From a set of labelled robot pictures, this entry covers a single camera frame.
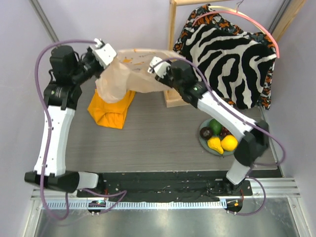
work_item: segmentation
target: yellow lemon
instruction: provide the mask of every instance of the yellow lemon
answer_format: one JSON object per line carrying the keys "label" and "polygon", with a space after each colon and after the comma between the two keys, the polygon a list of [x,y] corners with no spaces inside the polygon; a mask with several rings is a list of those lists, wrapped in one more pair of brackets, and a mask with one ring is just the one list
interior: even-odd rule
{"label": "yellow lemon", "polygon": [[224,150],[221,147],[221,140],[219,139],[219,137],[211,137],[207,141],[207,145],[210,149],[217,151],[221,155],[224,153]]}
{"label": "yellow lemon", "polygon": [[232,152],[238,146],[238,141],[233,135],[227,135],[221,141],[221,146],[225,151]]}

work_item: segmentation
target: plastic bag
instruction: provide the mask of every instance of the plastic bag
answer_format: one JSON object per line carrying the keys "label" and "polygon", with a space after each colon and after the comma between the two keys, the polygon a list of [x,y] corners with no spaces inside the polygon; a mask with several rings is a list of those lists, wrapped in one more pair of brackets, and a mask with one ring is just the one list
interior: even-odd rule
{"label": "plastic bag", "polygon": [[153,57],[181,57],[173,51],[155,49],[125,49],[96,80],[99,96],[107,103],[123,99],[129,90],[148,93],[169,90],[170,87],[155,80],[156,74],[147,72]]}

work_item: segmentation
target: yellow cloth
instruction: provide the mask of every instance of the yellow cloth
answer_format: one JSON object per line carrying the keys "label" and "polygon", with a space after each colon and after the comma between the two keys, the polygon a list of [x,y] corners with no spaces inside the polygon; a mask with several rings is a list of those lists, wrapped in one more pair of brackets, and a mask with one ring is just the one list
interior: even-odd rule
{"label": "yellow cloth", "polygon": [[117,103],[108,104],[101,99],[95,90],[88,107],[90,115],[97,125],[122,129],[125,123],[127,109],[135,96],[135,91],[128,91]]}

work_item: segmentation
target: gray table surface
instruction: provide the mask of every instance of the gray table surface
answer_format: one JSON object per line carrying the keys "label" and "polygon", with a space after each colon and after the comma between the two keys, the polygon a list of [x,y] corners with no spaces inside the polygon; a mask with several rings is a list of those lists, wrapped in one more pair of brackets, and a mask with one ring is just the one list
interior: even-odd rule
{"label": "gray table surface", "polygon": [[[94,89],[93,80],[82,86],[67,142],[68,170],[186,171],[228,170],[231,167],[234,156],[214,156],[198,141],[200,124],[210,118],[204,112],[190,105],[167,108],[162,92],[137,93],[122,130],[102,127],[87,111]],[[261,119],[258,108],[243,113],[255,120]],[[258,162],[273,163],[271,149]]]}

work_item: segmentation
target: wooden frame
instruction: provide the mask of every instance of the wooden frame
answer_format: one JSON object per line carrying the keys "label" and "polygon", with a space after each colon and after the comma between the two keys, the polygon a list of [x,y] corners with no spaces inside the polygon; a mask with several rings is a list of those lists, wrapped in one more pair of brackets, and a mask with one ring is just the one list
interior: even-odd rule
{"label": "wooden frame", "polygon": [[[229,0],[170,0],[170,8],[169,8],[169,37],[168,37],[168,49],[173,49],[174,44],[174,28],[175,28],[175,20],[176,20],[176,9],[178,6],[184,5],[192,5],[192,4],[203,4],[203,3],[211,3],[211,2],[219,2],[219,1],[229,1]],[[299,13],[301,8],[304,6],[306,0],[292,0],[285,13],[281,17],[279,23],[276,26],[276,29],[272,32],[272,36],[276,41],[279,41],[281,37],[284,35],[287,28],[291,25],[292,21]],[[172,89],[168,91],[164,91],[164,99],[166,101],[167,107],[175,107],[181,105],[187,105],[181,99],[179,93]]]}

